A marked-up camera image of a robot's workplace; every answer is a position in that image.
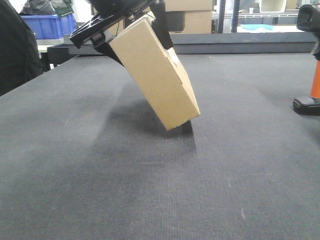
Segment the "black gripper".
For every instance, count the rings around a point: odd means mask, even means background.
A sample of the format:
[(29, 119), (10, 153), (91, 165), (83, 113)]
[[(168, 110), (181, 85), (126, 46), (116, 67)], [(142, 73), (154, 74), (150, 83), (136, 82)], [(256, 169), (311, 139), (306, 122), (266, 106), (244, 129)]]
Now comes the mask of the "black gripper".
[[(151, 27), (163, 48), (169, 50), (173, 42), (169, 34), (164, 0), (91, 0), (97, 14), (70, 35), (70, 41), (79, 49), (94, 36), (103, 33), (114, 24), (150, 7), (155, 19)], [(123, 66), (117, 54), (107, 42), (93, 42), (93, 48)]]

